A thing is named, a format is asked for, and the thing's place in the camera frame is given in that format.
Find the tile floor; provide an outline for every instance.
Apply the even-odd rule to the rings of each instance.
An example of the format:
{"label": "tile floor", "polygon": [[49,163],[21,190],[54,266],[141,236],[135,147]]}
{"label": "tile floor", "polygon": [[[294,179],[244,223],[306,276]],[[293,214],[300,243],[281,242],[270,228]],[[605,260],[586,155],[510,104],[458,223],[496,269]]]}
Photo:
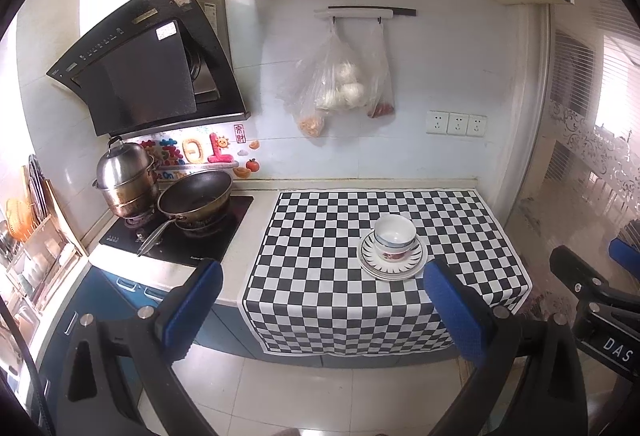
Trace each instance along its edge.
{"label": "tile floor", "polygon": [[[272,436],[287,428],[301,436],[426,436],[460,391],[457,360],[303,368],[193,345],[174,371],[220,436]],[[166,434],[144,393],[140,413],[149,429]]]}

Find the wok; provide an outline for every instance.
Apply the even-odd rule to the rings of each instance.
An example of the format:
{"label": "wok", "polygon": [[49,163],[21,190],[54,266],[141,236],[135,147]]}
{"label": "wok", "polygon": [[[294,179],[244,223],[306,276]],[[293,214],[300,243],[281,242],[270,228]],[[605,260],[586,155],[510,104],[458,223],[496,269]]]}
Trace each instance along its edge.
{"label": "wok", "polygon": [[172,223],[193,223],[215,215],[229,199],[231,182],[232,178],[224,171],[202,171],[174,183],[158,198],[158,210],[169,219],[142,243],[138,256],[151,250]]}

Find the black gas stove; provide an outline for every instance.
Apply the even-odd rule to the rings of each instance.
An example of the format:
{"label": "black gas stove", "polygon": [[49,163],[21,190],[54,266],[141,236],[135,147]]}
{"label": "black gas stove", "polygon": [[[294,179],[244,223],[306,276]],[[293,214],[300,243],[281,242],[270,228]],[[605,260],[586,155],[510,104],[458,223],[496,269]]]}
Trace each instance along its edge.
{"label": "black gas stove", "polygon": [[[212,225],[206,225],[207,235],[202,234],[200,225],[197,225],[196,236],[181,230],[175,224],[169,225],[162,233],[160,242],[144,257],[190,267],[197,266],[202,259],[222,261],[253,200],[252,196],[230,196],[228,209],[217,219],[214,228],[211,228]],[[166,220],[167,217],[158,211],[150,211],[134,221],[118,218],[100,239],[100,244],[135,254],[142,242]]]}

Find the pot lid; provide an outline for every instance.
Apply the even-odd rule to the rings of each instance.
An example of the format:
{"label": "pot lid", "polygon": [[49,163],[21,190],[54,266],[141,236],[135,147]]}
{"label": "pot lid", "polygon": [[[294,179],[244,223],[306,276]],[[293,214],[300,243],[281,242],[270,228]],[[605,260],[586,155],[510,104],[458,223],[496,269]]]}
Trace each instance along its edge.
{"label": "pot lid", "polygon": [[100,157],[96,169],[97,187],[113,188],[127,183],[148,168],[151,159],[142,146],[122,142],[122,138],[109,140],[108,150]]}

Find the red sticker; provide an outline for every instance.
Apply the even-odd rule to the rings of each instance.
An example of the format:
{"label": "red sticker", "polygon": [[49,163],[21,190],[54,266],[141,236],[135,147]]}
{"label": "red sticker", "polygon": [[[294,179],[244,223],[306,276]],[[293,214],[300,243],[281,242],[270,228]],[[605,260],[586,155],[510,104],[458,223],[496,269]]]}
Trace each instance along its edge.
{"label": "red sticker", "polygon": [[236,142],[245,143],[246,137],[244,136],[244,126],[242,126],[242,124],[235,124],[234,131],[236,132]]}

